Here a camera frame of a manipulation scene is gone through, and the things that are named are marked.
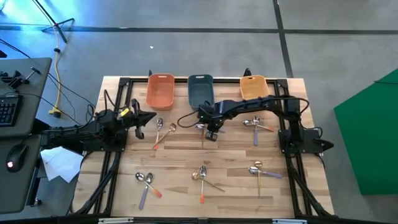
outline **gold spoon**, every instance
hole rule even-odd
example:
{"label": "gold spoon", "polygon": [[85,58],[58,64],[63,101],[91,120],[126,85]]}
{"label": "gold spoon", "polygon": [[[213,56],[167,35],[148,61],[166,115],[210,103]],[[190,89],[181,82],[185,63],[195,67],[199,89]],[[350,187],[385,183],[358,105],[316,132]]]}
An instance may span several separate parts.
{"label": "gold spoon", "polygon": [[[260,168],[262,167],[262,162],[256,161],[256,162],[254,162],[254,166],[257,167],[259,169],[259,171],[260,171]],[[259,182],[259,197],[260,197],[260,189],[261,189],[261,186],[260,186],[260,173],[261,172],[257,172],[257,179],[258,179],[258,182]]]}
{"label": "gold spoon", "polygon": [[[194,173],[192,174],[192,180],[200,180],[200,179],[201,179],[201,178],[200,178],[200,174],[199,174],[198,172],[194,172]],[[215,188],[217,188],[218,190],[225,192],[225,190],[223,190],[223,189],[217,187],[216,185],[210,183],[209,181],[207,181],[207,180],[205,180],[205,179],[202,179],[202,180],[203,180],[204,182],[206,182],[207,184],[210,184],[212,187],[215,187]]]}
{"label": "gold spoon", "polygon": [[155,144],[154,144],[154,146],[152,147],[152,149],[154,149],[155,146],[156,146],[157,144],[159,144],[159,143],[163,140],[163,138],[166,138],[166,136],[167,136],[170,132],[175,131],[176,128],[177,128],[177,126],[176,126],[174,123],[171,123],[170,126],[169,126],[169,131],[167,131],[166,134],[164,134],[159,140],[157,140],[157,141],[155,142]]}

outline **white paper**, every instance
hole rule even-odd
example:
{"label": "white paper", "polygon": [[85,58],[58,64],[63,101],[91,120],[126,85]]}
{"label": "white paper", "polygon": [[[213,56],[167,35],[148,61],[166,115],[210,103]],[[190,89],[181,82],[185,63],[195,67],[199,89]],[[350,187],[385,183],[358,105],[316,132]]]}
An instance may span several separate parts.
{"label": "white paper", "polygon": [[63,147],[43,150],[40,155],[49,180],[60,176],[68,183],[79,173],[83,160],[82,155]]}

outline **gray floor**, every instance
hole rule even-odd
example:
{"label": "gray floor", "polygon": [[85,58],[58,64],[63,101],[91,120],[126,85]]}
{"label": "gray floor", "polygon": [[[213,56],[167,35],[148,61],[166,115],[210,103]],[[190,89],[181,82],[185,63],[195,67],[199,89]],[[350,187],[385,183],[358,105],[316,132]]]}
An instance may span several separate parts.
{"label": "gray floor", "polygon": [[[41,2],[56,20],[74,17],[76,26],[277,28],[272,0]],[[286,29],[398,29],[398,2],[394,0],[280,0],[279,5]],[[47,24],[28,0],[9,1],[0,22]],[[148,69],[180,76],[240,77],[250,67],[253,73],[286,77],[278,34],[66,34],[70,42],[61,46],[62,82],[92,102],[97,99],[102,76],[146,75]],[[0,37],[31,57],[53,57],[51,32],[0,30]],[[398,223],[398,196],[360,194],[333,112],[334,106],[398,67],[397,37],[286,35],[293,74],[305,79],[315,124],[323,127],[325,139],[335,143],[335,148],[325,153],[325,163],[335,213],[341,217]],[[0,50],[9,58],[24,57],[5,46]],[[86,103],[65,93],[76,108],[77,120],[83,122]],[[47,82],[44,97],[55,101],[53,83]],[[73,124],[69,119],[52,118],[49,109],[42,103],[38,117],[53,126]],[[62,109],[72,113],[66,100],[62,100]],[[0,219],[64,215],[74,185],[75,181],[66,184],[60,179],[43,182],[39,189],[42,206],[0,215]]]}

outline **computer mouse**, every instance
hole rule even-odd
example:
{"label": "computer mouse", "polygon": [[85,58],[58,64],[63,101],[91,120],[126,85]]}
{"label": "computer mouse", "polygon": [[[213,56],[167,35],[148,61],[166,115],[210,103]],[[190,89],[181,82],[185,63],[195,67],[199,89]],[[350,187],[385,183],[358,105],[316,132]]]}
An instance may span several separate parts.
{"label": "computer mouse", "polygon": [[18,172],[24,165],[25,154],[28,150],[28,146],[25,144],[18,144],[12,147],[8,152],[6,159],[6,167],[9,172]]}

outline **green panel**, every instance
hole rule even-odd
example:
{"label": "green panel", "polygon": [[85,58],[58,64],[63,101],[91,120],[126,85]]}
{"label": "green panel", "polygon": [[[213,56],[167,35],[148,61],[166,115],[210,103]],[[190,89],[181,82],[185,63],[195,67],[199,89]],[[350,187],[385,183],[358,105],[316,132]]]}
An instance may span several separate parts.
{"label": "green panel", "polygon": [[398,70],[380,82],[335,107],[364,195],[398,194]]}

